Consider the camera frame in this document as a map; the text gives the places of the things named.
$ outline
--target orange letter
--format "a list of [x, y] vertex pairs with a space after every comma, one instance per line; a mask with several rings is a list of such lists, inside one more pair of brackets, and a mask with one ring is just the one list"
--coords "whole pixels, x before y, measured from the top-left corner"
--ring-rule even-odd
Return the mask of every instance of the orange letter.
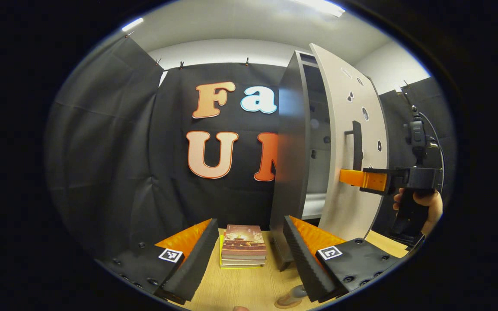
[[228, 95], [226, 91], [220, 90], [218, 93], [217, 89], [224, 89], [229, 92], [233, 92], [236, 89], [236, 85], [232, 82], [220, 82], [212, 84], [202, 84], [195, 88], [199, 91], [199, 102], [197, 102], [197, 110], [192, 114], [193, 118], [209, 118], [216, 117], [220, 114], [220, 110], [214, 108], [214, 103], [218, 102], [220, 106], [226, 104]]
[[192, 130], [186, 134], [189, 140], [188, 166], [192, 172], [204, 178], [220, 178], [226, 176], [232, 167], [233, 142], [239, 138], [237, 133], [219, 132], [216, 139], [220, 141], [220, 160], [215, 167], [205, 164], [205, 142], [211, 138], [207, 132]]
[[261, 168], [255, 173], [255, 179], [273, 181], [275, 176], [272, 173], [272, 165], [276, 167], [278, 161], [278, 134], [260, 133], [257, 139], [262, 143], [262, 157]]

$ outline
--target white wall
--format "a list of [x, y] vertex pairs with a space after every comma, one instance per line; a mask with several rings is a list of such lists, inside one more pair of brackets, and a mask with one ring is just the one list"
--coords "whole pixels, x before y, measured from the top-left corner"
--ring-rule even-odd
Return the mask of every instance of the white wall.
[[164, 69], [199, 63], [264, 63], [287, 67], [295, 50], [310, 53], [310, 49], [301, 49], [288, 44], [259, 41], [251, 39], [213, 39], [192, 41], [172, 45], [151, 51], [148, 54]]
[[354, 65], [371, 77], [378, 94], [430, 77], [429, 72], [401, 45], [392, 41], [366, 55]]

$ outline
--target cable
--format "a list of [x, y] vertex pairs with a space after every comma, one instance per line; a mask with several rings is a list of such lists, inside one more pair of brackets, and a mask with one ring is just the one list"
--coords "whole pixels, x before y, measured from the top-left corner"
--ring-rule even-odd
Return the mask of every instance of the cable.
[[437, 132], [435, 132], [435, 128], [433, 127], [433, 124], [429, 121], [428, 117], [425, 116], [425, 114], [419, 112], [421, 116], [424, 117], [424, 119], [427, 120], [429, 123], [429, 126], [431, 126], [431, 129], [433, 130], [433, 134], [435, 135], [435, 141], [437, 141], [437, 146], [439, 147], [439, 152], [441, 153], [441, 170], [443, 173], [441, 174], [441, 191], [440, 193], [443, 192], [443, 185], [445, 182], [445, 155], [443, 154], [443, 148], [441, 148], [441, 142], [439, 142], [439, 137], [437, 137]]

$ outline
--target stack of books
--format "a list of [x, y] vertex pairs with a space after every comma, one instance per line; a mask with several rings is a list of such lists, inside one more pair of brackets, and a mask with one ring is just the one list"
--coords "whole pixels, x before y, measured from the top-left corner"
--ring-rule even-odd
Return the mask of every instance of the stack of books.
[[259, 226], [228, 225], [220, 240], [221, 268], [265, 265], [267, 249]]

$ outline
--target hand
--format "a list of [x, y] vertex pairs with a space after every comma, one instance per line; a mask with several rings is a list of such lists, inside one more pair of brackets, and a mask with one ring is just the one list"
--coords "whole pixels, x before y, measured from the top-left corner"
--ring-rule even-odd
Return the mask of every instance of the hand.
[[[400, 202], [401, 197], [403, 197], [403, 192], [405, 192], [405, 189], [399, 188], [399, 194], [396, 194], [395, 197], [393, 197], [396, 202], [395, 204], [393, 204], [393, 209], [396, 211], [399, 210], [399, 207], [401, 205]], [[428, 236], [428, 234], [433, 230], [433, 227], [435, 226], [435, 224], [437, 224], [437, 221], [439, 221], [441, 215], [443, 214], [443, 201], [441, 201], [441, 195], [437, 190], [434, 194], [426, 195], [425, 197], [419, 197], [415, 192], [412, 198], [416, 203], [420, 205], [429, 206], [428, 219], [425, 221], [424, 226], [421, 229], [421, 232], [425, 236]]]

